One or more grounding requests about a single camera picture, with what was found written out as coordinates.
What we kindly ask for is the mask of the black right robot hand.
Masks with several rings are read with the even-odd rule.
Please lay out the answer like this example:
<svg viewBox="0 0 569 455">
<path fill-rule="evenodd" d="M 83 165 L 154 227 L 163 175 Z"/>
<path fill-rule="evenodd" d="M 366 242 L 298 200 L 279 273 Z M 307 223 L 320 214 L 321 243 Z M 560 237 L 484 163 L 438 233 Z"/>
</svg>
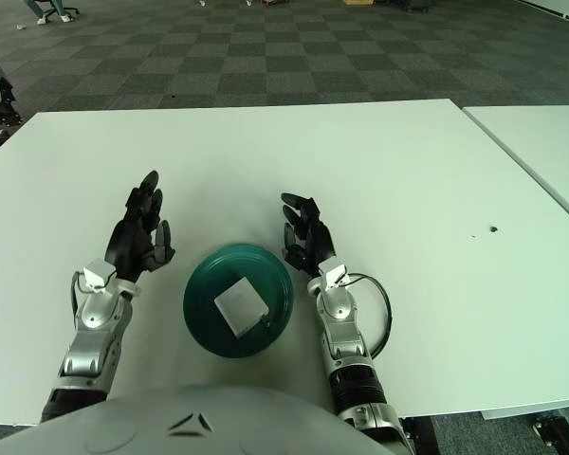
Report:
<svg viewBox="0 0 569 455">
<path fill-rule="evenodd" d="M 313 198 L 283 192 L 281 200 L 286 219 L 284 259 L 296 270 L 317 278 L 319 265 L 336 255 L 330 231 Z"/>
</svg>

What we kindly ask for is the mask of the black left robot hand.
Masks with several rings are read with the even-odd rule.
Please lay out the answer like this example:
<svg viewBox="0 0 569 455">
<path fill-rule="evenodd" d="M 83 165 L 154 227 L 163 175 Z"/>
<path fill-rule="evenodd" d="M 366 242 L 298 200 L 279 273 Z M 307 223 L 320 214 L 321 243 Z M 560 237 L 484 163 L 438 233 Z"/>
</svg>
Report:
<svg viewBox="0 0 569 455">
<path fill-rule="evenodd" d="M 131 189 L 126 211 L 113 229 L 104 259 L 115 267 L 118 279 L 136 282 L 143 272 L 168 264 L 175 254 L 169 223 L 160 218 L 163 193 L 158 179 L 158 172 L 150 171 Z"/>
</svg>

